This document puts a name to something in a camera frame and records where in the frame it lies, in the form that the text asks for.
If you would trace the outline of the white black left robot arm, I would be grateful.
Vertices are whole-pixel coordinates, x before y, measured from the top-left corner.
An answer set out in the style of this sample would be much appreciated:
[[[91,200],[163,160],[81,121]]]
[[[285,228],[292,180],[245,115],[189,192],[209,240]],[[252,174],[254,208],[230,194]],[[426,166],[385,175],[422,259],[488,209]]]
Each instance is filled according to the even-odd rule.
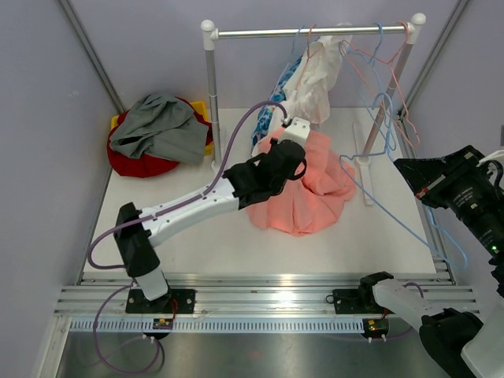
[[[131,202],[117,216],[114,240],[129,277],[137,285],[129,291],[128,313],[162,313],[177,309],[176,296],[161,268],[156,247],[175,234],[212,217],[240,211],[279,195],[287,181],[304,176],[306,141],[273,138],[270,149],[233,165],[215,183],[177,204],[136,209]]]

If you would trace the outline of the red cloth garment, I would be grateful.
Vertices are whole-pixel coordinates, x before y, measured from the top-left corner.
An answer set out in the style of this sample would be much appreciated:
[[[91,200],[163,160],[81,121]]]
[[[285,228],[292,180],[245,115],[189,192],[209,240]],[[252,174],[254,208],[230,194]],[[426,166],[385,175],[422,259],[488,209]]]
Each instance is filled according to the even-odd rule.
[[[206,103],[203,100],[194,102],[188,102],[185,99],[182,100],[192,107],[196,119],[208,127],[205,156],[211,155],[213,152],[213,137],[209,110]],[[126,157],[111,149],[110,139],[107,140],[106,151],[112,169],[120,176],[145,179],[166,174],[180,165],[178,161],[165,160],[145,154],[140,159]]]

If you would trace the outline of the white pleated skirt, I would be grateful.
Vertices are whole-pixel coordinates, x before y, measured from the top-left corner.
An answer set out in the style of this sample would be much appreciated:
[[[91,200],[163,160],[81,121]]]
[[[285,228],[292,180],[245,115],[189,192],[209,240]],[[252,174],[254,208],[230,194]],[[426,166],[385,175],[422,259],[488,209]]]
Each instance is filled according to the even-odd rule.
[[[304,87],[302,93],[296,94],[295,86],[306,62],[306,51],[302,55],[297,70],[283,87],[290,115],[312,124],[322,124],[329,118],[331,106],[328,92],[335,86],[342,68],[346,55],[345,41],[342,36],[325,35],[313,42],[312,50],[315,53],[312,58],[312,81]]]

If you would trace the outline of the silver white clothes rack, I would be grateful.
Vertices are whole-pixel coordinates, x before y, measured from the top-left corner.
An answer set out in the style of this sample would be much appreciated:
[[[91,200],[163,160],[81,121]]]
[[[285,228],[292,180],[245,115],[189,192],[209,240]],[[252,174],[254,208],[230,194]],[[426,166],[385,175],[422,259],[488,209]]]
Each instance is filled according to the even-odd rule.
[[[215,69],[215,42],[220,39],[245,39],[245,38],[273,38],[282,36],[305,35],[317,36],[315,42],[309,42],[306,52],[302,55],[297,69],[283,87],[287,104],[299,113],[312,117],[312,122],[320,124],[324,116],[328,115],[329,101],[328,92],[336,82],[337,72],[343,62],[352,63],[351,54],[362,56],[370,65],[378,61],[376,53],[368,53],[353,47],[351,42],[344,37],[346,35],[366,35],[387,33],[403,33],[406,41],[391,60],[383,61],[384,65],[391,68],[391,81],[387,90],[382,94],[383,104],[373,121],[373,125],[365,144],[355,141],[355,146],[361,152],[357,157],[357,163],[361,178],[364,203],[372,204],[372,179],[370,173],[371,149],[380,131],[384,120],[393,120],[392,99],[399,92],[398,80],[410,55],[413,45],[418,39],[421,28],[426,22],[423,13],[416,13],[409,22],[399,22],[396,26],[382,27],[379,24],[373,26],[340,25],[334,28],[311,28],[311,29],[279,29],[260,31],[220,31],[211,20],[201,23],[203,46],[206,52],[207,81],[209,88],[209,108],[212,124],[212,137],[214,143],[214,164],[222,165],[221,130],[217,104],[217,77]]]

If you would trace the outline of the salmon pink skirt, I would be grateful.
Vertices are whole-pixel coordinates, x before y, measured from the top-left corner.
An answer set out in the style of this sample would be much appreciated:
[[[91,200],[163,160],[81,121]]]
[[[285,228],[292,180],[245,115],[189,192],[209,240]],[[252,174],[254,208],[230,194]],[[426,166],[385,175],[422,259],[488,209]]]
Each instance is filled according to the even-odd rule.
[[[293,236],[320,232],[338,222],[344,206],[355,196],[355,170],[332,151],[331,137],[310,132],[305,149],[304,176],[288,180],[281,194],[246,208],[255,227]]]

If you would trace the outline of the blue hanger floral skirt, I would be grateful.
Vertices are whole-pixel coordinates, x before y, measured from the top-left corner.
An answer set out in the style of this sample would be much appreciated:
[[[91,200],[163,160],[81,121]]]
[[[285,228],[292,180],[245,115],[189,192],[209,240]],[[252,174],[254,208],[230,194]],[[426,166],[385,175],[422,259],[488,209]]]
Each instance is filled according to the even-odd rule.
[[[298,39],[299,39],[299,32],[304,28],[305,26],[301,26],[297,32],[295,37],[293,38],[292,44],[291,44],[291,56],[283,68],[283,71],[281,72],[278,80],[276,81],[276,84],[274,88],[272,89],[272,92],[269,96],[269,100],[273,101],[280,101],[280,98],[283,96],[283,87],[285,83],[291,78],[291,76],[294,74],[295,70],[299,66],[301,60],[302,60],[302,53],[300,52],[300,48],[298,47]]]

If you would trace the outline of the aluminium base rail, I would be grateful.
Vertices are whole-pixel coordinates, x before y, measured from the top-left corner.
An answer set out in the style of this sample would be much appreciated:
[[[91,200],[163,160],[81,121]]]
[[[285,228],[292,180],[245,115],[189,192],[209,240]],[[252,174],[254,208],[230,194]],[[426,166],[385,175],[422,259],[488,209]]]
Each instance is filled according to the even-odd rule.
[[[195,317],[332,317],[326,297],[335,289],[354,288],[357,274],[259,274],[215,276],[167,273],[174,289],[195,291]],[[419,284],[427,300],[459,311],[480,313],[470,286],[459,285],[448,272],[398,275],[402,283]],[[116,289],[129,284],[122,272],[86,272],[75,286],[61,289],[56,313],[91,315]]]

